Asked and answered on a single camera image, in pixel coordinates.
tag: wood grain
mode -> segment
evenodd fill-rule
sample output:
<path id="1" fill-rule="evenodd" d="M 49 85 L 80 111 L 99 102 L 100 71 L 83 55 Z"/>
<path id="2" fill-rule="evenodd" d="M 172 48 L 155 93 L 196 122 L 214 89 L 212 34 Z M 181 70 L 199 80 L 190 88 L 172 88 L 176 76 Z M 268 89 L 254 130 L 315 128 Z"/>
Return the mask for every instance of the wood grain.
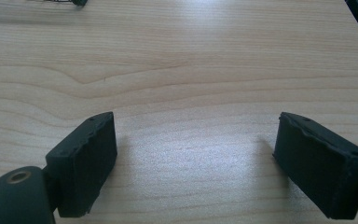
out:
<path id="1" fill-rule="evenodd" d="M 358 145 L 358 25 L 333 0 L 0 0 L 0 175 L 110 110 L 117 165 L 59 224 L 341 223 L 271 153 L 282 111 Z"/>

